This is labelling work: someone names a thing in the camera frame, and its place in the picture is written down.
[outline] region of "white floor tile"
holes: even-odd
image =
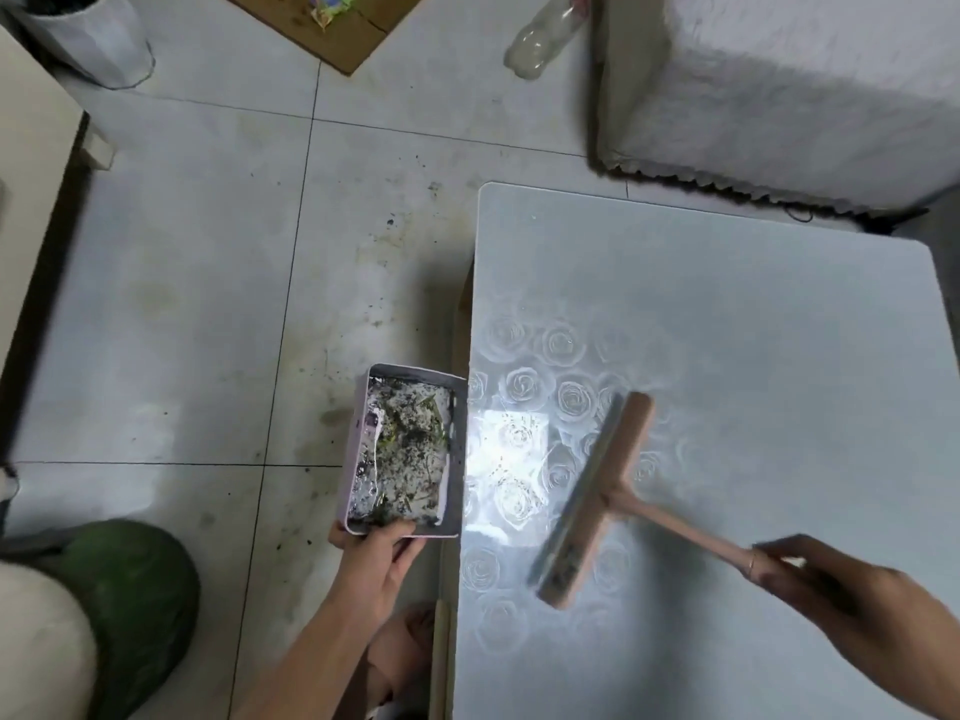
[[[635,202],[651,205],[666,205],[684,209],[699,209],[702,212],[717,212],[721,215],[756,217],[762,220],[786,223],[804,223],[814,227],[859,232],[860,226],[848,216],[813,215],[803,207],[790,207],[767,201],[754,202],[741,196],[708,192],[686,184],[666,182],[646,177],[626,178],[627,195]]]
[[[589,31],[536,81],[503,65],[547,0],[422,0],[350,78],[319,73],[315,116],[405,132],[583,155]]]
[[[354,378],[371,363],[450,368],[490,180],[625,196],[576,156],[314,123],[270,463],[340,465]]]
[[[320,61],[229,0],[130,0],[156,68],[137,93],[309,117]],[[82,103],[94,88],[64,73]]]
[[[94,175],[19,461],[262,462],[310,121],[93,97]]]
[[[340,469],[267,467],[253,544],[234,710],[316,613],[340,566],[327,543]],[[439,548],[432,541],[404,581],[399,607],[435,599]]]
[[[132,518],[169,531],[200,579],[197,632],[183,662],[133,717],[227,717],[262,467],[21,464],[7,534]]]

